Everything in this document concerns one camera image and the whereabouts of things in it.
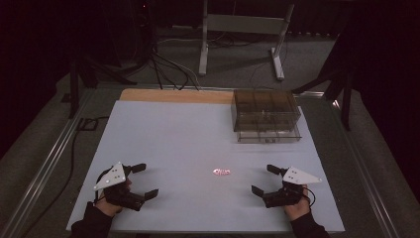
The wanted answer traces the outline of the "aluminium frame rail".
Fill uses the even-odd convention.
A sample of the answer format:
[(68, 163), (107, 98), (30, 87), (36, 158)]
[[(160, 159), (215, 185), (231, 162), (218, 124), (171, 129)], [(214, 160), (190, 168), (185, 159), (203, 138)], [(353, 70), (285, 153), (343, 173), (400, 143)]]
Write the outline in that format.
[(0, 160), (0, 238), (20, 234), (93, 93), (82, 92), (73, 116), (67, 104), (49, 102)]
[(365, 164), (364, 158), (359, 151), (357, 144), (352, 138), (352, 135), (346, 128), (343, 126), (341, 121), (341, 112), (342, 107), (340, 106), (337, 100), (334, 100), (330, 103), (330, 108), (335, 120), (335, 123), (338, 126), (338, 130), (342, 134), (348, 150), (350, 151), (350, 156), (353, 161), (356, 173), (359, 180), (361, 181), (362, 187), (364, 188), (365, 194), (369, 201), (369, 204), (372, 208), (372, 211), (378, 221), (378, 224), (381, 228), (381, 231), (384, 235), (384, 238), (400, 238), (398, 231), (396, 230), (393, 221), (391, 220), (388, 210), (383, 203), (375, 184), (370, 176), (367, 165)]

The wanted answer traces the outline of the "person's left hand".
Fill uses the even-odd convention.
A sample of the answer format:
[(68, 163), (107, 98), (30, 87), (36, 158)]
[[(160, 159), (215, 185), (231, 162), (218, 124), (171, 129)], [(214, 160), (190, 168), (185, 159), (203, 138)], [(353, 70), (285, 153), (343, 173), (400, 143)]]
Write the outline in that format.
[(101, 197), (98, 201), (96, 201), (95, 207), (110, 217), (114, 217), (123, 210), (122, 206), (109, 203), (105, 197)]

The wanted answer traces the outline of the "clear plastic drawer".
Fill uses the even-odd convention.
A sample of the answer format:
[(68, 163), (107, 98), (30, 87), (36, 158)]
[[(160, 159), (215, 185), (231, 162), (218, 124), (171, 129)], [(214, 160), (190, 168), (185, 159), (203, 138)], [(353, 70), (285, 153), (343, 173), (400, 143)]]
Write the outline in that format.
[(237, 140), (244, 144), (292, 143), (301, 139), (299, 117), (286, 115), (240, 115), (234, 123)]

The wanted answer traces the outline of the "white metal stand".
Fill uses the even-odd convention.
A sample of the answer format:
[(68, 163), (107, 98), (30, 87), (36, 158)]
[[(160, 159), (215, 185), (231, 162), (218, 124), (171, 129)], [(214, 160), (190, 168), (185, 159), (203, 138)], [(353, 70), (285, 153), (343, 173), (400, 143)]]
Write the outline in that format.
[(269, 52), (276, 79), (284, 80), (284, 70), (282, 68), (282, 62), (280, 59), (280, 50), (285, 40), (294, 7), (294, 2), (288, 3), (285, 15), (282, 18), (221, 15), (210, 14), (208, 12), (208, 0), (203, 0), (202, 46), (200, 52), (198, 74), (205, 75), (207, 73), (209, 31), (264, 34), (278, 35), (278, 41), (275, 47), (271, 48)]

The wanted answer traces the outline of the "black metal stand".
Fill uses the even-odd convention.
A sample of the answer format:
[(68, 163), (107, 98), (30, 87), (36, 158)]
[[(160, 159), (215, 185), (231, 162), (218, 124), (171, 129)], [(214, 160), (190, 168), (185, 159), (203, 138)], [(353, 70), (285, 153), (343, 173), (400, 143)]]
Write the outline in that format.
[(354, 69), (348, 60), (339, 61), (337, 65), (330, 69), (322, 68), (318, 76), (310, 82), (292, 89), (294, 94), (302, 94), (303, 92), (319, 85), (323, 82), (330, 81), (327, 89), (323, 93), (326, 100), (336, 100), (340, 94), (343, 94), (341, 106), (341, 122), (346, 130), (350, 131), (350, 107), (353, 86)]
[(89, 55), (78, 54), (71, 56), (69, 62), (69, 92), (62, 99), (63, 102), (68, 102), (70, 105), (69, 119), (75, 117), (81, 106), (79, 83), (82, 82), (86, 88), (96, 88), (99, 84), (99, 79), (96, 75), (97, 71), (121, 84), (136, 85), (135, 82), (121, 76)]

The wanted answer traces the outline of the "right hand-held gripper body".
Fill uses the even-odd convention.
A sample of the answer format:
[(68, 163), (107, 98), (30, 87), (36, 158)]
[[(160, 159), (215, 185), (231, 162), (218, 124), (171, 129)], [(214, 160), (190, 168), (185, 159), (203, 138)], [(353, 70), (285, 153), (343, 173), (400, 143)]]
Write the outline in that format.
[(262, 197), (266, 208), (295, 204), (303, 196), (305, 184), (322, 181), (320, 178), (294, 167), (281, 168), (279, 176), (282, 177), (282, 187), (278, 191), (265, 193)]

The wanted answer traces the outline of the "clear brown storage box case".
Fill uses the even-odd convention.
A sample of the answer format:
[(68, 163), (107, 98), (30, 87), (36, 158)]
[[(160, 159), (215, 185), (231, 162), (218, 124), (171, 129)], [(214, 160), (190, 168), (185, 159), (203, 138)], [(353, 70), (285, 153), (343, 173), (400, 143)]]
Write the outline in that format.
[(235, 132), (291, 131), (300, 118), (290, 91), (236, 89), (232, 99)]

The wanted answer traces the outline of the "wooden table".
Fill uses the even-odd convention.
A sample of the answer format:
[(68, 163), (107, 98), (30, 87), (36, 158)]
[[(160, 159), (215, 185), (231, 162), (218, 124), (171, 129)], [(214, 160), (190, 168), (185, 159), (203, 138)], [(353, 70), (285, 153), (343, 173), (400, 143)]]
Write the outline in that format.
[(123, 90), (120, 99), (123, 101), (230, 104), (233, 92), (128, 88)]

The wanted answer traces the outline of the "dark curtain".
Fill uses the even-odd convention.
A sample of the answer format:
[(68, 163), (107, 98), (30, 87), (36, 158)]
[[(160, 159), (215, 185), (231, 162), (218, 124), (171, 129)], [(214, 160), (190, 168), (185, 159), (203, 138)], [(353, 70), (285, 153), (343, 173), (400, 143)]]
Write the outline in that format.
[(68, 73), (65, 0), (0, 0), (0, 159)]
[(420, 201), (420, 0), (366, 0), (352, 26), (355, 89)]

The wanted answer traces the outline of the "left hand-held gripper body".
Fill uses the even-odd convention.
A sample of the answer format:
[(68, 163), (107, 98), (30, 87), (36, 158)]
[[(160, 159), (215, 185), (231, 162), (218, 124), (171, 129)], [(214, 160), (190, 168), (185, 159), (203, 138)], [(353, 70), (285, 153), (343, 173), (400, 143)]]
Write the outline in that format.
[(131, 167), (121, 162), (104, 171), (93, 186), (94, 205), (101, 197), (105, 197), (109, 203), (139, 211), (145, 199), (131, 192), (131, 181), (128, 179), (130, 173)]

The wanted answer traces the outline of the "white table mat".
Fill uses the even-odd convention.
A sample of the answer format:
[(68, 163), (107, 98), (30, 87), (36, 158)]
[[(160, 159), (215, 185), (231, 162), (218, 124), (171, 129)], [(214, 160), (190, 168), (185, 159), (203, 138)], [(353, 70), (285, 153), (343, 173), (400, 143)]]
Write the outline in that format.
[[(301, 139), (285, 144), (241, 144), (226, 104), (118, 101), (69, 217), (82, 218), (99, 175), (121, 162), (146, 164), (130, 177), (131, 190), (157, 197), (141, 210), (124, 210), (112, 228), (151, 233), (282, 233), (290, 229), (279, 207), (266, 208), (251, 191), (280, 188), (281, 178), (267, 165), (295, 167), (322, 181), (311, 185), (315, 220), (330, 232), (345, 227), (326, 179), (306, 120), (297, 128)], [(215, 169), (230, 170), (215, 176)]]

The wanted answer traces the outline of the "person's right hand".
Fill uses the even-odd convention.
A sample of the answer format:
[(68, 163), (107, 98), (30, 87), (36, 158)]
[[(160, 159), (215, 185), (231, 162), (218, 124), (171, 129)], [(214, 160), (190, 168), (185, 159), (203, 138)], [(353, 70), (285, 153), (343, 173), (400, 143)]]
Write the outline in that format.
[(292, 205), (285, 205), (283, 207), (285, 214), (290, 221), (294, 221), (299, 217), (310, 212), (310, 198), (308, 196), (307, 186), (303, 186), (303, 196), (300, 200)]

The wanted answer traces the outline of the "black equipment pole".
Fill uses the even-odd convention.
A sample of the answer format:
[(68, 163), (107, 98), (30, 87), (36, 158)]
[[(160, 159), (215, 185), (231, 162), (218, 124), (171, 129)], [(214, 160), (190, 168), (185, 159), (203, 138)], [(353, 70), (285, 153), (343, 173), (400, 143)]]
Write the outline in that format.
[(156, 31), (152, 0), (131, 0), (135, 28), (135, 52), (133, 59), (143, 66), (150, 59), (155, 46)]

